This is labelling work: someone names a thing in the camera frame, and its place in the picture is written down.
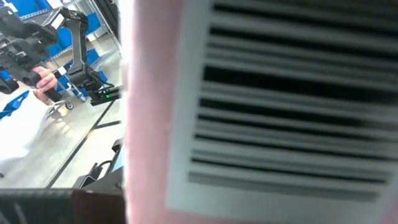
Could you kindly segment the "pink cereal box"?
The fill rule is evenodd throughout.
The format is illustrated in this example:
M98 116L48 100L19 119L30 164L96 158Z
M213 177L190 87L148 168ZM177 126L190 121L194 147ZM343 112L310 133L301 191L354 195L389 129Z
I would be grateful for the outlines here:
M119 0L127 224L267 224L204 217L165 205L184 5L184 0Z

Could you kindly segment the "person's hand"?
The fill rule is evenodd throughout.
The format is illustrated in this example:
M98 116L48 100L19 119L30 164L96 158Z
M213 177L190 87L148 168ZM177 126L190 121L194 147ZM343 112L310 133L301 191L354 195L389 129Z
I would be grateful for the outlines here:
M32 69L33 72L38 73L41 80L36 84L36 89L33 90L35 97L46 103L49 101L49 97L45 95L45 92L50 89L55 89L57 87L57 79L50 69L45 67L35 67Z

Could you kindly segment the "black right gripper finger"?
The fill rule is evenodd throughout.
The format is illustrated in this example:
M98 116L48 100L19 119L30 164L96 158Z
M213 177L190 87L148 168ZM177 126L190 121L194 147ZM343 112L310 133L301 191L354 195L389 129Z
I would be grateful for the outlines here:
M120 194L81 189L0 189L0 224L126 224Z

